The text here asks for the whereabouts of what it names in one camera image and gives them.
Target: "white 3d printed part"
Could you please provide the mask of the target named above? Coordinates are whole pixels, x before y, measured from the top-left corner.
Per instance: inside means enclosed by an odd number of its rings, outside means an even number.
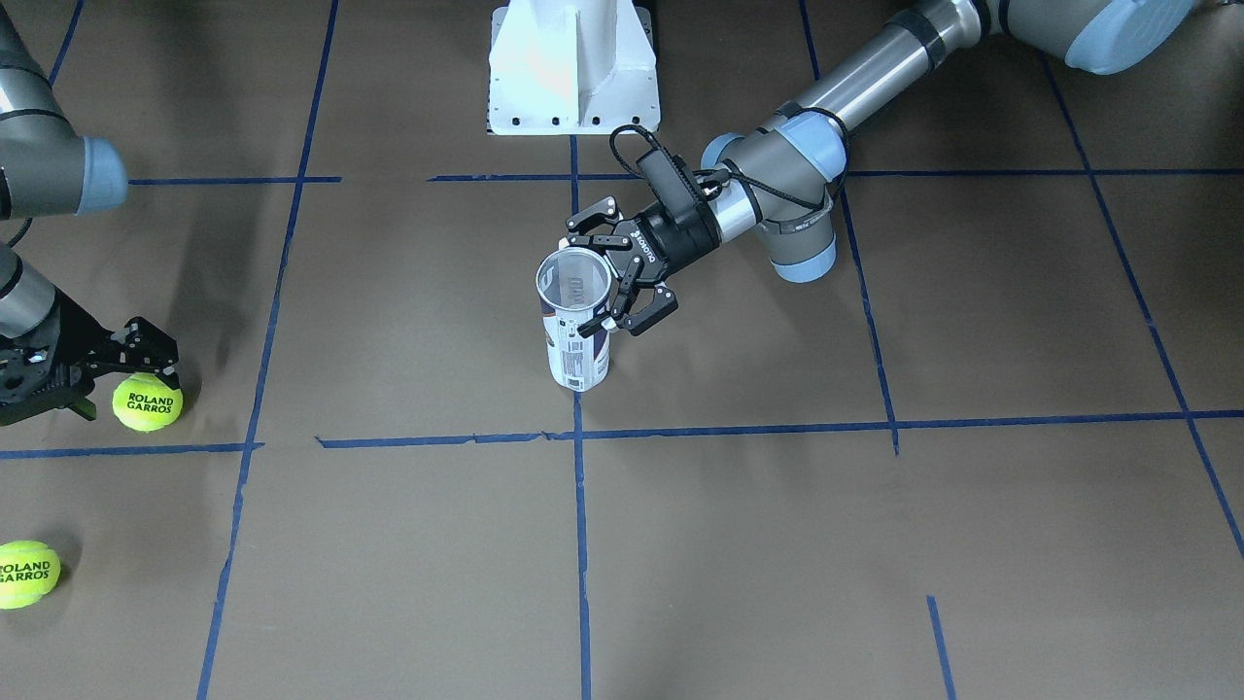
[[[610,133],[628,123],[656,129],[661,102],[651,32],[651,16],[632,0],[510,0],[493,12],[489,129],[501,136]]]

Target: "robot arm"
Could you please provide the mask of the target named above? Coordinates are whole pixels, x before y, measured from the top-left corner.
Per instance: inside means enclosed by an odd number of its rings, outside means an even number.
[[[0,6],[0,220],[111,209],[127,185],[112,144],[75,133]],[[151,322],[106,329],[0,242],[0,426],[62,408],[93,420],[96,378],[147,372],[175,388],[177,359]]]
[[[605,256],[618,279],[615,298],[580,334],[643,332],[678,305],[666,285],[669,275],[746,230],[759,234],[784,279],[822,276],[835,261],[829,214],[833,184],[846,173],[850,132],[953,51],[1005,32],[1072,67],[1118,72],[1157,48],[1194,1],[922,0],[754,132],[715,138],[698,170],[647,129],[621,127],[611,138],[634,131],[651,145],[632,173],[648,182],[657,200],[623,219],[610,196],[567,220],[564,245]],[[653,302],[632,313],[647,287],[656,288]]]

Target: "can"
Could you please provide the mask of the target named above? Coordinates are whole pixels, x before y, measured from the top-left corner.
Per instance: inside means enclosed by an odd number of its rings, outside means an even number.
[[[586,247],[556,250],[536,271],[549,372],[566,389],[587,392],[608,374],[610,333],[582,337],[578,326],[605,312],[612,280],[608,261]]]

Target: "white plastic bracket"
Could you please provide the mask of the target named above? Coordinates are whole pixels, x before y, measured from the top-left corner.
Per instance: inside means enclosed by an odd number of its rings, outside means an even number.
[[[661,123],[652,16],[632,0],[510,0],[493,12],[488,62],[493,133]]]

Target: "yellow tennis ball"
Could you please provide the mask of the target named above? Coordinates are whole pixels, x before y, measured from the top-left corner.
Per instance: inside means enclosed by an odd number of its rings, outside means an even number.
[[[139,433],[159,430],[182,415],[182,390],[164,387],[156,375],[137,374],[112,393],[112,413]]]
[[[42,542],[0,546],[0,610],[37,603],[61,578],[61,560]]]

